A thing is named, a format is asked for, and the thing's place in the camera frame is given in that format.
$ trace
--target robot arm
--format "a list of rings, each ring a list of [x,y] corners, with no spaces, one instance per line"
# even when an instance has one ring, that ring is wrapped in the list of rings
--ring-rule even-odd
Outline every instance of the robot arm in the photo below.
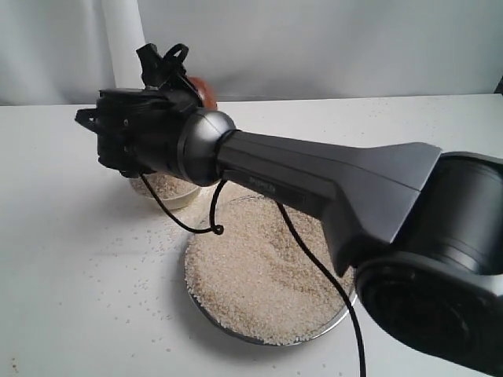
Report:
[[[234,181],[320,219],[336,273],[356,268],[358,297],[386,332],[503,375],[502,160],[243,132],[203,106],[176,57],[147,50],[138,53],[150,89],[102,90],[95,109],[77,114],[98,135],[100,163],[126,177]]]

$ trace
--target small bowl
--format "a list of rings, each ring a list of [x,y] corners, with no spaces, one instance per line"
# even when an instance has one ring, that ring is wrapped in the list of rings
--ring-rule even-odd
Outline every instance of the small bowl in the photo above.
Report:
[[[179,210],[191,204],[191,202],[193,202],[195,198],[197,198],[200,191],[201,187],[196,186],[194,187],[193,190],[186,192],[185,194],[179,196],[173,196],[169,199],[160,198],[160,200],[161,202],[163,202],[164,206],[166,206],[168,210]],[[152,206],[154,206],[158,210],[162,210],[154,198],[151,198],[149,196],[143,196],[143,197],[146,198],[149,201],[149,203],[151,203]]]
[[[232,202],[235,202],[235,201],[242,201],[242,200],[249,200],[249,199],[265,199],[263,196],[255,196],[255,195],[248,195],[248,196],[242,196],[240,198],[236,198],[236,199],[232,199],[230,200],[229,202],[226,202],[224,203],[222,206],[225,207],[226,204],[229,204],[229,203],[232,203]],[[203,226],[206,226],[207,225],[207,220],[204,220],[201,222],[201,224]],[[186,251],[188,250],[189,248],[189,245],[187,245],[187,248],[185,249],[185,253],[184,253],[184,257],[186,255]],[[292,342],[292,343],[289,343],[289,344],[281,344],[281,345],[278,345],[278,344],[270,344],[270,343],[265,343],[264,341],[260,340],[260,339],[256,339],[256,338],[252,338],[250,336],[246,336],[246,335],[242,335],[242,334],[239,334],[233,330],[231,330],[230,328],[224,328],[198,301],[197,301],[197,298],[192,295],[190,292],[189,292],[189,288],[187,287],[187,293],[189,295],[189,297],[192,299],[193,303],[195,304],[196,308],[198,308],[199,311],[202,312],[202,314],[214,325],[216,326],[217,328],[219,328],[220,330],[222,330],[223,332],[225,332],[227,335],[230,335],[234,338],[237,338],[237,339],[241,339],[245,342],[248,342],[248,343],[251,343],[251,344],[256,344],[256,345],[259,345],[259,346],[272,346],[272,347],[279,347],[279,346],[296,346],[296,345],[299,345],[299,344],[302,344],[302,343],[305,343],[305,342],[309,342],[310,340],[313,340],[313,339],[316,339],[324,334],[326,334],[327,332],[329,332],[330,330],[332,330],[335,326],[337,326],[340,322],[342,322],[342,320],[347,316],[347,314],[349,313],[349,310],[347,309],[346,306],[344,306],[343,308],[341,308],[341,310],[339,312],[336,313],[336,315],[329,321],[327,322],[326,324],[324,324],[323,326],[321,326],[314,334],[312,334],[311,337],[309,337],[308,339],[303,339],[303,340],[298,340],[296,342]],[[358,298],[357,294],[356,294],[356,290],[354,289],[354,286],[352,287],[351,289],[351,292],[349,294],[349,299],[351,301],[351,305],[353,306],[354,303],[356,302],[356,299]]]

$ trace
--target white table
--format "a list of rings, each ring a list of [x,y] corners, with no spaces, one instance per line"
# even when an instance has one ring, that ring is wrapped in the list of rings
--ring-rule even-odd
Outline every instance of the white table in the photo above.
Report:
[[[73,122],[78,108],[0,108],[1,376],[357,375],[348,318],[286,348],[213,328],[185,292],[185,233],[96,162],[95,136]],[[503,157],[499,95],[221,109],[257,133],[355,146],[426,141]],[[401,345],[357,311],[369,376],[479,375]]]

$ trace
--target black cable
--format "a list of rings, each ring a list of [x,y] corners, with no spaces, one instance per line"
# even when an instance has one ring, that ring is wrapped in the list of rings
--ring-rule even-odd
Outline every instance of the black cable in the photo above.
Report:
[[[354,326],[354,334],[356,335],[356,343],[358,347],[358,359],[360,361],[360,377],[367,376],[367,369],[365,364],[365,348],[363,346],[363,337],[362,330],[360,328],[360,323],[358,322],[358,318],[356,317],[356,312],[354,311],[353,305],[351,304],[351,300],[349,299],[347,293],[344,291],[340,283],[336,280],[336,278],[327,270],[327,268],[314,256],[314,254],[309,250],[306,246],[300,235],[297,233],[295,227],[293,226],[292,220],[288,216],[285,207],[282,204],[276,202],[277,207],[279,208],[283,219],[285,220],[286,225],[288,226],[288,230],[292,234],[293,238],[295,238],[297,244],[303,250],[303,252],[307,255],[307,257],[320,269],[320,271],[330,280],[330,283],[336,288],[339,292],[340,297],[342,297],[344,304],[349,311],[349,315],[351,317],[351,321]]]
[[[159,207],[161,207],[161,209],[164,211],[164,213],[171,220],[173,220],[178,226],[182,227],[187,232],[192,232],[192,233],[195,233],[195,234],[205,234],[205,233],[209,233],[209,232],[213,232],[214,234],[217,234],[217,235],[223,234],[223,226],[215,224],[215,212],[216,212],[216,208],[217,208],[218,197],[220,196],[220,192],[222,191],[223,186],[227,183],[227,181],[221,180],[218,183],[217,188],[215,189],[215,192],[213,194],[213,198],[211,198],[211,205],[210,205],[210,227],[206,228],[206,229],[195,229],[195,228],[191,228],[191,227],[185,225],[183,222],[181,222],[180,220],[178,220],[166,208],[166,206],[164,206],[163,201],[158,197],[158,195],[156,194],[156,191],[152,188],[152,186],[150,185],[149,181],[147,180],[147,178],[145,177],[144,174],[140,173],[140,178],[143,181],[143,183],[145,184],[145,187],[150,191],[150,194],[152,195],[152,197],[154,198],[154,200],[157,202],[157,204],[159,204]]]

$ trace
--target white backdrop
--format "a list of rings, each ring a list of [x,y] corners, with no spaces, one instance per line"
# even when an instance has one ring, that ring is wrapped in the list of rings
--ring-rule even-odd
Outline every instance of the white backdrop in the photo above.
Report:
[[[0,0],[0,103],[137,86],[143,35],[187,44],[221,100],[491,93],[502,19],[501,0]]]

